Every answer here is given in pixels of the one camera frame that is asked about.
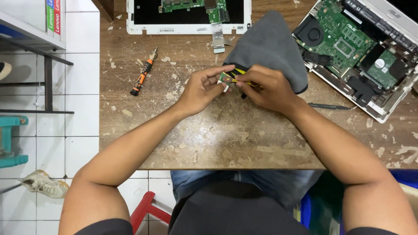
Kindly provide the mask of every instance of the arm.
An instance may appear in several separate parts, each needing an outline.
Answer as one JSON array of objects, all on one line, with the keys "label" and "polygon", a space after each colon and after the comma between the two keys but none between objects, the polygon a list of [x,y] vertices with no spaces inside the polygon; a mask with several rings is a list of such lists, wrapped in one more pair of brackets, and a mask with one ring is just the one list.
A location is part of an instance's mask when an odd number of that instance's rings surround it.
[{"label": "arm", "polygon": [[253,66],[237,80],[261,84],[264,87],[261,92],[244,82],[238,82],[237,86],[257,105],[279,111],[293,122],[319,160],[347,185],[343,199],[346,231],[375,227],[399,235],[418,234],[418,225],[404,192],[378,157],[295,95],[281,72]]},{"label": "arm", "polygon": [[65,197],[59,235],[73,235],[101,220],[129,221],[127,205],[117,187],[141,166],[179,122],[203,111],[223,92],[226,84],[216,84],[219,74],[233,69],[234,66],[222,66],[193,73],[173,106],[122,135],[83,166]]}]

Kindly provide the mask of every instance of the screwdriver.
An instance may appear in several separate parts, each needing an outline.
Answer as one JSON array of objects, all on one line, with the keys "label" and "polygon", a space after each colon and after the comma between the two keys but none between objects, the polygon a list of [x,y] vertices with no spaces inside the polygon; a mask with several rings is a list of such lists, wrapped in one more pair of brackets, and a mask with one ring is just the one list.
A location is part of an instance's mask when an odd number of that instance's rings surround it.
[{"label": "screwdriver", "polygon": [[131,95],[138,96],[139,89],[141,89],[141,86],[142,86],[142,83],[144,83],[145,77],[151,71],[153,62],[158,56],[157,49],[158,47],[153,52],[151,52],[150,58],[144,63],[144,66],[142,67],[143,71],[141,72],[141,75],[139,75],[139,78],[136,81],[135,86],[133,87],[132,91],[130,91]]}]

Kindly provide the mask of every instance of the blue jeans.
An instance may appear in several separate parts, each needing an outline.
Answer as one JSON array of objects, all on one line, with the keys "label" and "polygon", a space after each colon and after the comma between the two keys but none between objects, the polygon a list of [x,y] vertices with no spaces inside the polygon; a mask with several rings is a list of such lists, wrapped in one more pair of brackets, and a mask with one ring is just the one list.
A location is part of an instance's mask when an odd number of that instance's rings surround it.
[{"label": "blue jeans", "polygon": [[176,202],[211,182],[234,180],[257,186],[285,210],[291,211],[316,183],[323,171],[248,170],[248,171],[171,171]]}]

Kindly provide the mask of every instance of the white shoe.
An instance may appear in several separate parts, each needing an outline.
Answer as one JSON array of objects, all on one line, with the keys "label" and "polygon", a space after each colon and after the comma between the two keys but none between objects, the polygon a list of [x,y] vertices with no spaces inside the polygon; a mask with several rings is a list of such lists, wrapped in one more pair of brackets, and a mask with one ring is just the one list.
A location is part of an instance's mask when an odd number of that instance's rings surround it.
[{"label": "white shoe", "polygon": [[12,71],[12,65],[6,62],[0,62],[0,80],[5,78]]},{"label": "white shoe", "polygon": [[64,198],[69,187],[62,180],[50,179],[42,170],[36,170],[19,181],[30,192],[39,192],[51,198]]}]

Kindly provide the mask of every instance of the teal plastic stool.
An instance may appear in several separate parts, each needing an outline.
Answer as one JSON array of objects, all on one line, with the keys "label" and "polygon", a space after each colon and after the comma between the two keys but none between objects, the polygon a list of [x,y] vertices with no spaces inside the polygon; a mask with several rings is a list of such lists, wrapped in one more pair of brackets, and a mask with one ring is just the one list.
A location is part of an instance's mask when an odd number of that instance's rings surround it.
[{"label": "teal plastic stool", "polygon": [[24,116],[0,116],[0,168],[17,166],[28,162],[28,155],[12,152],[12,127],[27,125]]}]

